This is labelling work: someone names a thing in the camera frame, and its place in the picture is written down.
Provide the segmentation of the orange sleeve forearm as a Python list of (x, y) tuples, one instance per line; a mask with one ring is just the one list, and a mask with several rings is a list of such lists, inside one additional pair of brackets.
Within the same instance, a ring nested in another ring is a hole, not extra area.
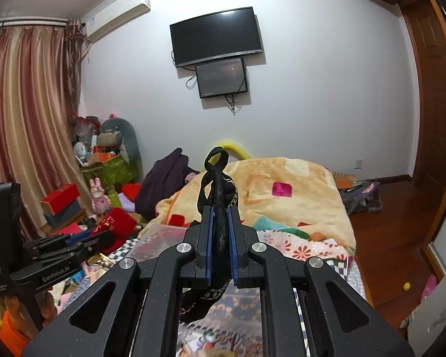
[(14, 327), (9, 311), (5, 311), (2, 317), (0, 339), (14, 357), (21, 357), (23, 350), (30, 341)]

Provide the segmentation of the person's hand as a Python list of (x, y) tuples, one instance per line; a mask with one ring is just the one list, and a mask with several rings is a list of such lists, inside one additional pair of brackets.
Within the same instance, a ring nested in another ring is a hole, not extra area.
[[(57, 317), (58, 311), (54, 305), (54, 297), (50, 293), (50, 289), (40, 292), (37, 298), (38, 300), (35, 298), (33, 300), (41, 310), (41, 319), (43, 320), (42, 328), (44, 328)], [(27, 339), (32, 339), (39, 332), (39, 329), (29, 315), (28, 309), (17, 296), (5, 297), (4, 305), (10, 314), (13, 327), (19, 333)]]

